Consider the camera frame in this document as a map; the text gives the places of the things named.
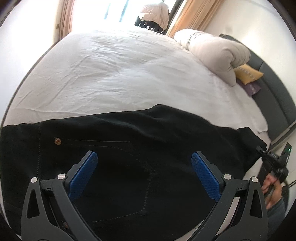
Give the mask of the grey sleeve forearm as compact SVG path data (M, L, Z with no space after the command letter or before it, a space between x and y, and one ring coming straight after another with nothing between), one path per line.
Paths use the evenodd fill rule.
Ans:
M268 236L269 239L274 232L279 228L285 218L285 202L283 198L267 210L268 216Z

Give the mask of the person's right hand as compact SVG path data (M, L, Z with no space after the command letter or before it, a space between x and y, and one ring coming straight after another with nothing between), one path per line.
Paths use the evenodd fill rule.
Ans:
M282 186L278 178L272 174L267 174L262 187L266 209L269 210L276 205L282 198Z

